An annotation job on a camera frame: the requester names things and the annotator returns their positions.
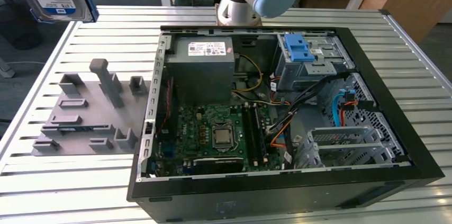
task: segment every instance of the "green motherboard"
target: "green motherboard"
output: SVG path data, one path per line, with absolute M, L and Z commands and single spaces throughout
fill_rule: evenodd
M 240 105 L 182 106 L 178 114 L 176 159 L 239 157 L 244 159 L 244 172 L 280 169 L 279 151 L 271 149 L 268 161 L 250 165 L 247 138 Z M 263 128 L 271 124 L 267 105 L 258 107 Z

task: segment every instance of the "metal table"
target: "metal table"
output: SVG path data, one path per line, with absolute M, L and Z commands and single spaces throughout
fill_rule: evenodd
M 0 141 L 0 219 L 6 223 L 152 223 L 126 201 L 132 155 L 34 157 L 32 143 L 62 92 L 63 73 L 84 80 L 92 58 L 122 79 L 151 78 L 160 25 L 212 25 L 214 8 L 99 6 L 99 22 L 72 22 Z M 290 10 L 264 25 L 348 27 L 447 177 L 366 209 L 219 222 L 451 223 L 452 86 L 395 23 L 378 11 Z

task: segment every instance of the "motherboard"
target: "motherboard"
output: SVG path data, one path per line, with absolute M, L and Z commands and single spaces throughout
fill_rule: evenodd
M 247 116 L 251 109 L 260 125 L 252 133 L 262 132 L 260 137 L 250 133 L 250 127 L 256 126 L 250 124 L 244 114 Z M 264 128 L 270 124 L 267 105 L 180 106 L 176 144 L 163 143 L 160 149 L 164 155 L 174 152 L 174 159 L 183 162 L 182 165 L 175 163 L 167 171 L 192 174 L 196 169 L 191 168 L 196 165 L 207 172 L 212 168 L 231 168 L 232 171 L 239 168 L 240 172 L 279 170 L 279 151 L 267 152 Z

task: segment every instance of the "floor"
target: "floor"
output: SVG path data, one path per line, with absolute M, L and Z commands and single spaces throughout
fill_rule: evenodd
M 190 5 L 190 0 L 178 0 L 180 5 Z M 148 5 L 159 6 L 160 0 L 95 0 L 98 5 Z M 196 0 L 198 6 L 211 6 L 212 0 Z M 64 32 L 67 24 L 39 24 L 39 30 L 43 34 L 43 44 L 31 50 L 20 51 L 14 49 L 10 43 L 0 37 L 0 54 L 6 62 L 38 61 L 46 62 L 59 38 Z M 427 36 L 420 44 L 422 49 L 438 64 L 438 67 L 448 77 L 452 79 L 452 24 L 439 24 L 431 34 Z M 10 64 L 16 72 L 16 76 L 10 79 L 0 78 L 0 119 L 12 119 L 22 105 L 22 102 L 28 94 L 30 88 L 40 73 L 43 64 Z M 7 130 L 7 123 L 0 122 L 0 137 Z

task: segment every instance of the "slatted metal surface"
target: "slatted metal surface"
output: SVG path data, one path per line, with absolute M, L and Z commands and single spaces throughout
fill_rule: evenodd
M 96 79 L 88 65 L 107 58 L 120 79 L 151 78 L 162 25 L 214 25 L 212 8 L 100 6 L 99 22 L 71 23 L 0 142 L 0 219 L 6 223 L 152 223 L 126 201 L 132 155 L 34 157 L 32 143 L 62 90 L 63 73 Z M 447 223 L 452 219 L 452 99 L 428 60 L 375 11 L 288 11 L 264 25 L 348 27 L 447 177 L 366 209 L 263 216 L 222 222 Z

